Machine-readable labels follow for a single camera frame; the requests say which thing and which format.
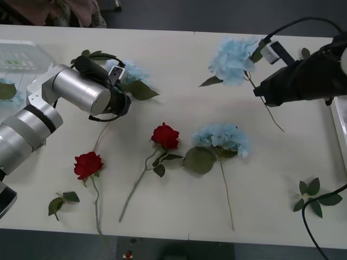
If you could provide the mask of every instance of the blue hydrangea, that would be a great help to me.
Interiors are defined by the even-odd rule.
[[[5,84],[13,84],[12,81],[6,80],[1,78],[0,83],[5,83]],[[26,100],[26,93],[20,90],[17,90],[16,95],[10,99],[10,100],[0,100],[0,108],[6,108],[8,106],[15,107],[15,108],[22,108],[23,105],[25,105],[25,100]]]
[[[113,66],[117,66],[119,64],[116,60],[108,60],[106,62],[105,69],[107,72],[110,72]],[[149,78],[149,74],[143,73],[143,71],[137,67],[134,62],[132,61],[124,61],[125,64],[125,70],[126,70],[126,77],[123,80],[124,85],[129,85],[135,80],[141,80],[143,83],[145,83],[147,86],[149,86],[147,79]]]
[[[257,42],[255,37],[241,40],[225,39],[212,59],[209,70],[223,80],[225,86],[241,85],[244,81],[244,71],[255,70],[249,56],[256,50]]]
[[[192,136],[194,146],[221,147],[248,156],[249,140],[234,123],[211,123]]]

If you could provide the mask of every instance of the white tabletop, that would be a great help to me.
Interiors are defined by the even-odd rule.
[[[319,177],[332,191],[346,182],[345,168],[331,111],[323,101],[303,101],[271,108],[282,133],[245,82],[197,88],[211,75],[209,61],[226,34],[204,32],[0,27],[1,38],[38,43],[58,62],[69,64],[82,50],[102,50],[132,60],[149,74],[160,96],[134,101],[127,116],[113,122],[97,153],[106,162],[101,178],[101,227],[120,236],[193,239],[204,241],[313,246],[300,212],[293,213],[300,180]],[[249,35],[232,35],[249,37]],[[331,40],[276,37],[298,58],[306,47],[317,50]],[[283,62],[257,63],[256,83],[274,73]],[[47,140],[5,179],[18,192],[18,201],[0,221],[0,228],[97,233],[95,191],[76,179],[74,157],[91,151],[103,123],[63,100],[57,110],[64,119]],[[144,160],[152,153],[149,139],[162,122],[180,132],[185,155],[191,135],[210,122],[234,122],[252,139],[246,161],[225,163],[235,232],[230,227],[226,192],[220,168],[197,177],[172,164],[161,179],[148,172],[130,201],[122,223],[121,210]],[[81,203],[63,206],[60,222],[48,217],[48,204],[58,191],[75,191]],[[307,211],[309,226],[322,247],[347,249],[347,199],[323,207],[323,219]]]

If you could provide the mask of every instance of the plastic container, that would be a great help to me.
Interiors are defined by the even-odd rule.
[[[0,122],[26,106],[27,96],[36,91],[27,86],[55,65],[34,42],[0,40],[0,83],[13,83],[16,88],[13,98],[0,99]]]

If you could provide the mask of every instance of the green leaf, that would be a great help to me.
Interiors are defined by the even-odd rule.
[[[157,92],[150,89],[150,87],[148,87],[145,83],[139,80],[136,80],[126,86],[126,91],[130,92],[137,100],[148,100],[159,95]]]
[[[222,83],[223,81],[218,79],[216,76],[210,77],[208,80],[206,80],[204,83],[202,83],[199,87],[205,87],[213,84]]]
[[[87,187],[87,185],[86,185],[87,180],[88,180],[88,177],[87,177],[87,178],[84,178],[84,179],[82,180],[82,181],[83,181],[84,187]]]
[[[111,60],[112,58],[108,58],[108,57],[89,57],[91,58],[91,60],[93,61],[108,61]]]
[[[307,187],[307,184],[306,184],[306,183],[304,183],[303,181],[300,181],[299,189],[300,189],[301,195],[304,195],[305,193],[307,193],[307,190],[308,190],[309,188]]]
[[[80,198],[77,196],[76,192],[63,192],[63,198],[68,202],[80,202]]]
[[[177,155],[177,154],[168,154],[168,156],[166,156],[162,161],[165,160],[175,160],[175,159],[182,159],[184,158],[183,156]]]
[[[331,197],[320,199],[319,202],[324,206],[335,206],[339,204],[342,200],[342,197],[339,194],[335,194]]]
[[[298,203],[295,204],[293,212],[297,212],[303,208],[305,205],[305,201],[303,199],[299,200]]]
[[[153,171],[158,174],[160,177],[164,176],[165,174],[165,167],[162,164],[159,164],[157,167],[153,169]]]
[[[55,215],[56,220],[59,221],[58,219],[58,215],[56,214],[58,212],[58,210],[61,208],[61,206],[63,205],[64,199],[61,197],[55,198],[53,199],[49,205],[48,205],[48,215]]]
[[[309,51],[308,49],[303,48],[303,49],[301,50],[301,55],[302,55],[302,57],[303,57],[304,59],[306,59],[306,58],[308,58],[308,57],[311,56],[311,53],[310,53],[310,51]]]
[[[84,51],[82,51],[82,56],[85,56],[85,57],[88,57],[89,55],[90,55],[90,51],[89,50],[84,50]]]
[[[7,100],[13,98],[17,93],[14,84],[0,83],[0,100]]]
[[[313,211],[315,212],[315,214],[317,214],[318,217],[323,218],[322,208],[320,207],[319,202],[318,201],[314,201],[310,205],[311,205]]]
[[[158,164],[159,164],[159,162],[160,162],[160,159],[162,158],[162,157],[164,157],[164,156],[166,156],[168,153],[163,153],[161,156],[159,156],[158,158],[157,158],[157,160],[155,160],[154,162],[153,162],[153,164],[152,164],[152,166],[153,167],[157,167],[158,166]]]
[[[307,189],[307,192],[310,196],[314,196],[319,192],[319,189],[320,189],[319,179],[316,178],[309,184],[309,188]]]
[[[216,156],[210,150],[203,147],[193,147],[187,151],[183,166],[198,174],[205,174],[212,169],[216,160]]]
[[[101,50],[97,50],[97,51],[95,51],[93,53],[90,53],[89,56],[94,55],[94,54],[100,54],[100,53],[102,53],[102,51]]]
[[[266,46],[266,43],[263,42],[262,40],[259,42],[258,47],[256,48],[256,50],[253,52],[253,54],[250,57],[250,60],[253,61],[253,63],[257,63],[258,61],[260,61],[262,59],[262,54],[260,53],[260,51]]]
[[[237,151],[225,150],[223,149],[219,154],[221,158],[233,158],[237,156]]]

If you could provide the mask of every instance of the robotic arm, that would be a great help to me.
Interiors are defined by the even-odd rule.
[[[54,103],[63,98],[94,116],[127,113],[131,101],[121,90],[124,64],[107,71],[87,57],[75,61],[76,70],[58,65],[35,80],[28,89],[39,89],[27,98],[27,106],[0,125],[0,218],[12,207],[17,193],[2,182],[32,153],[46,144],[46,138],[62,124]]]

